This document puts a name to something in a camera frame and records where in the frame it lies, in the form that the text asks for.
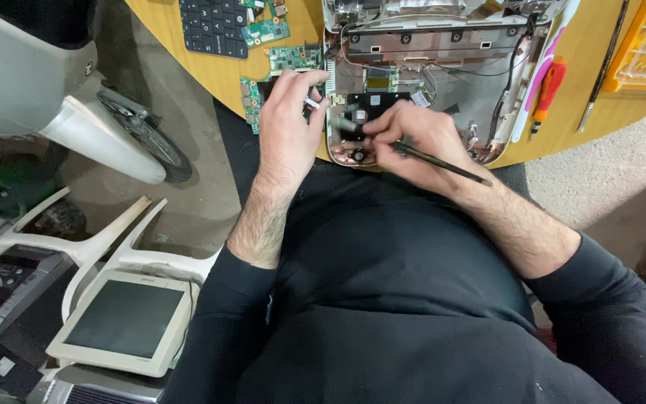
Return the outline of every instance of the person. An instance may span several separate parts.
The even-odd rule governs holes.
[[[258,173],[163,403],[646,403],[646,285],[472,162],[450,116],[395,104],[363,130],[405,181],[288,215],[328,107],[307,123],[303,100],[327,79],[286,70],[265,102]],[[403,134],[493,186],[397,154]]]

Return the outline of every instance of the black shirt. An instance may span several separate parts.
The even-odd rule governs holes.
[[[278,270],[223,248],[164,402],[646,403],[646,285],[585,235],[525,282],[559,357],[510,264],[455,208],[332,206],[286,230]]]

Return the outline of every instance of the black sleeve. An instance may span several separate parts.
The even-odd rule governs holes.
[[[276,271],[223,247],[206,278],[184,351],[162,403],[231,403],[236,383],[266,340],[265,312]]]
[[[587,235],[557,271],[527,280],[553,323],[561,360],[623,403],[646,403],[646,285]]]

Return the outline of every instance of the orange screwdriver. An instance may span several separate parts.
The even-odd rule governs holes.
[[[545,73],[540,97],[538,98],[538,106],[533,114],[535,123],[530,131],[530,137],[527,139],[528,143],[533,141],[535,134],[540,130],[540,125],[547,118],[548,110],[562,84],[562,79],[565,78],[565,73],[567,73],[567,62],[562,58],[552,62],[547,73]]]

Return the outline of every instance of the hand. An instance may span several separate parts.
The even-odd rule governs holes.
[[[411,156],[402,156],[390,146],[404,134],[412,137],[421,152],[456,165],[484,178],[492,175],[470,159],[450,115],[400,100],[363,131],[372,136],[378,164],[410,183],[452,198],[463,189],[480,184]]]
[[[328,99],[314,88],[311,99],[320,99],[313,108],[310,124],[302,111],[308,89],[328,80],[330,73],[310,70],[296,73],[284,70],[271,96],[261,109],[261,164],[258,177],[268,186],[295,192],[311,170],[321,140]]]

